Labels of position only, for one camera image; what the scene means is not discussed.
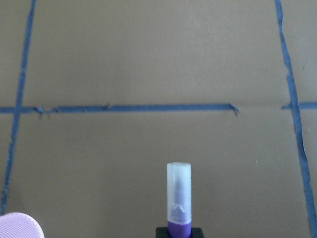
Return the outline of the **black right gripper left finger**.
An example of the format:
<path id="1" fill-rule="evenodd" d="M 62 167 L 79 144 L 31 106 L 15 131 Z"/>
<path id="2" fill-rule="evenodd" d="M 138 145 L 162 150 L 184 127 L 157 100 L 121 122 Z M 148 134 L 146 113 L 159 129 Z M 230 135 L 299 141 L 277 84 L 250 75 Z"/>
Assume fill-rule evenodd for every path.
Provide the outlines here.
<path id="1" fill-rule="evenodd" d="M 156 238 L 170 238 L 167 227 L 157 227 L 156 228 Z"/>

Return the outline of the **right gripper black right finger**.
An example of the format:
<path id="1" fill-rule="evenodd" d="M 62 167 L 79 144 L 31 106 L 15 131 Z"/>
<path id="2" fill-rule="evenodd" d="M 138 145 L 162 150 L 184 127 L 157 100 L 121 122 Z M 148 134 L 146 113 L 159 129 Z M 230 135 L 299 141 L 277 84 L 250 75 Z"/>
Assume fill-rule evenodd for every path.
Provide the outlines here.
<path id="1" fill-rule="evenodd" d="M 204 238 L 204 233 L 201 228 L 192 227 L 190 238 Z"/>

